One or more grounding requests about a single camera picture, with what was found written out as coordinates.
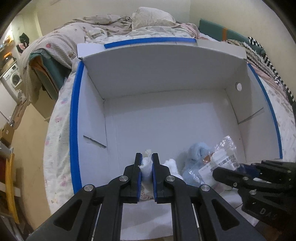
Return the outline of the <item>cream patterned pillow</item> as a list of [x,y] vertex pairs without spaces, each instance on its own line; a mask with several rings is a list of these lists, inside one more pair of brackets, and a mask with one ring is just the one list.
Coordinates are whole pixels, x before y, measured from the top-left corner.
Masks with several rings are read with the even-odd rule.
[[131,20],[133,30],[149,26],[173,27],[176,25],[176,20],[170,13],[143,6],[132,14]]

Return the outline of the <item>white patterned bed sheet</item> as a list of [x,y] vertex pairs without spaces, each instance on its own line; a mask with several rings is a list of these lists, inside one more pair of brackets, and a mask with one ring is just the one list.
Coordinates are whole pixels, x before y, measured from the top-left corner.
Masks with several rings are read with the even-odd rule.
[[70,170],[70,105],[75,75],[76,72],[72,72],[59,91],[45,140],[43,172],[51,214],[74,195]]

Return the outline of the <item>yellow chair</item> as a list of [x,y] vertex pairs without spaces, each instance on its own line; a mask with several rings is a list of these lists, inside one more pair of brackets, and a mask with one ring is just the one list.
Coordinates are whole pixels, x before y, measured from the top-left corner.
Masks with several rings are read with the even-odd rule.
[[8,204],[8,210],[12,215],[14,222],[20,224],[19,217],[17,214],[16,203],[15,203],[15,191],[13,185],[13,162],[15,154],[11,153],[9,158],[6,159],[6,172],[5,172],[5,185],[6,185],[6,201]]

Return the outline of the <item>light blue fluffy scrunchie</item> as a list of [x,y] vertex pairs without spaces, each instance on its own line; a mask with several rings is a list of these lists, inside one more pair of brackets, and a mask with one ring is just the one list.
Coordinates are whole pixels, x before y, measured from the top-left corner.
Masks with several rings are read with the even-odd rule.
[[188,149],[181,171],[182,178],[188,185],[199,187],[204,184],[199,170],[205,166],[204,159],[213,152],[214,150],[205,143],[195,143]]

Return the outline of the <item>brown patterned knit blanket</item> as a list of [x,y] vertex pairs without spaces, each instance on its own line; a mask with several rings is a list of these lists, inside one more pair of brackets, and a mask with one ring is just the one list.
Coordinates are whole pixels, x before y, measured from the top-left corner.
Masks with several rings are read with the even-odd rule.
[[228,44],[243,47],[246,51],[247,62],[252,65],[255,69],[264,73],[266,76],[274,79],[274,74],[269,67],[264,63],[264,60],[259,54],[257,54],[246,42],[240,42],[238,40],[228,39],[225,41]]

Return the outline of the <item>black white striped garment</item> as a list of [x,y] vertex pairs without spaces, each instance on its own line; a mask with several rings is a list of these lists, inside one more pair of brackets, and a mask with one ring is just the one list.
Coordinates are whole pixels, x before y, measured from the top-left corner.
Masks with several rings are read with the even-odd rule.
[[267,67],[269,67],[271,69],[271,71],[273,72],[275,83],[285,89],[288,101],[290,102],[291,105],[293,105],[295,103],[295,97],[293,96],[292,91],[288,88],[288,86],[285,84],[285,82],[282,80],[281,76],[279,75],[279,73],[275,69],[274,65],[271,63],[263,46],[258,41],[256,41],[253,37],[247,37],[247,38],[248,38],[250,47],[257,46],[260,48],[259,55],[263,58],[264,63],[267,65]]

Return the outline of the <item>beige floral quilt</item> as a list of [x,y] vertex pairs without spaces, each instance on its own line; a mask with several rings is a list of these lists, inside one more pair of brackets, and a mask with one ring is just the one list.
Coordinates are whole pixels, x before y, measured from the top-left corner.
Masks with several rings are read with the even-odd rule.
[[125,35],[132,31],[132,20],[129,16],[112,14],[85,16],[65,23],[63,27],[36,39],[21,54],[18,67],[23,81],[22,91],[29,103],[37,102],[42,86],[37,75],[29,66],[29,56],[38,49],[44,49],[62,66],[72,70],[72,64],[77,57],[77,45],[85,39]]

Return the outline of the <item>clear plastic labelled bag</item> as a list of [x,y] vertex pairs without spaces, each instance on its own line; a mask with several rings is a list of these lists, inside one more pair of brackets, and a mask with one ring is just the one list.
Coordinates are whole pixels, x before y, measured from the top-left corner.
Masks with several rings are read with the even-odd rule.
[[218,167],[232,171],[240,167],[236,155],[236,145],[230,136],[225,136],[222,141],[212,149],[214,152],[204,159],[205,166],[199,170],[199,174],[204,184],[217,188],[222,192],[224,190],[224,185],[219,184],[218,181],[213,178],[213,171]]

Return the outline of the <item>cardboard box on floor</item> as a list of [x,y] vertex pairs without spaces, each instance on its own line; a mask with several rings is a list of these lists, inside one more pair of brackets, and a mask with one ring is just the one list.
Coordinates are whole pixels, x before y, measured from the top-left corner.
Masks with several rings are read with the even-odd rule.
[[1,142],[7,146],[8,148],[11,145],[12,139],[13,139],[13,135],[14,135],[14,129],[13,127],[9,124],[6,123],[4,125],[4,127],[1,129],[0,131],[0,138],[1,138]]

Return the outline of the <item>beige floral scrunchie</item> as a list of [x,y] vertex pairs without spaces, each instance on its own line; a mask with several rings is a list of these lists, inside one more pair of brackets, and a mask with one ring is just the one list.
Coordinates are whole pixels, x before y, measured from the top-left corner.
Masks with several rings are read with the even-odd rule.
[[142,186],[141,191],[140,191],[140,200],[141,201],[147,201],[147,200],[151,200],[151,199],[154,199],[153,192],[145,189]]

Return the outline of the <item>cream ruffled scrunchie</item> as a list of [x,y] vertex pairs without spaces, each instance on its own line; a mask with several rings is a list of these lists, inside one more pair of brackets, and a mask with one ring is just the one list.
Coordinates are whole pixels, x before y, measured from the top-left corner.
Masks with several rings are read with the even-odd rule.
[[[139,166],[141,173],[142,173],[142,186],[153,192],[152,186],[152,151],[151,149],[145,150],[144,157],[142,159],[142,163]],[[184,180],[183,177],[179,174],[177,169],[177,164],[174,159],[166,160],[163,163],[164,166],[168,167],[170,170],[170,174]]]

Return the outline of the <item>blue and white cardboard box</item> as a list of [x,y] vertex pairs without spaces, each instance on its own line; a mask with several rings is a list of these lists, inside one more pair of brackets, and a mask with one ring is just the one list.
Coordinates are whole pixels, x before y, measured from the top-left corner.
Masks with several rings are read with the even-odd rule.
[[273,106],[243,48],[189,38],[78,44],[70,108],[75,193],[123,173],[137,151],[182,160],[230,136],[237,159],[282,158]]

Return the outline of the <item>white washing machine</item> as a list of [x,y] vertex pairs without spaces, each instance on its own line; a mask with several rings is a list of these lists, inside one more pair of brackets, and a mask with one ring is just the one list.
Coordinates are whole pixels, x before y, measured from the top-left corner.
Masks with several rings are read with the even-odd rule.
[[21,88],[22,78],[16,62],[14,62],[10,66],[10,68],[2,75],[1,81],[12,90],[18,90]]

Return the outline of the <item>black hanging clothes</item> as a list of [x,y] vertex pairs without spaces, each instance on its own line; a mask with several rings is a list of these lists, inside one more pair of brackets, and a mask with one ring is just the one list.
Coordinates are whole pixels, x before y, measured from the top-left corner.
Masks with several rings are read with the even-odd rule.
[[22,33],[19,40],[20,43],[16,45],[16,49],[20,54],[22,54],[22,52],[29,46],[30,39],[25,33]]

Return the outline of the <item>teal sofa bed frame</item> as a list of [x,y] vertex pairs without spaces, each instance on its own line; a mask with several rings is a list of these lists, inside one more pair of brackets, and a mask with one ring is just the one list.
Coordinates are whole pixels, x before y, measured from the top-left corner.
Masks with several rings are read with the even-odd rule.
[[200,19],[199,21],[199,31],[217,41],[226,41],[226,40],[236,40],[239,42],[245,42],[248,44],[257,54],[264,56],[265,50],[262,45],[259,44],[252,37],[245,37],[233,30],[230,30],[226,27],[223,27],[219,24]]

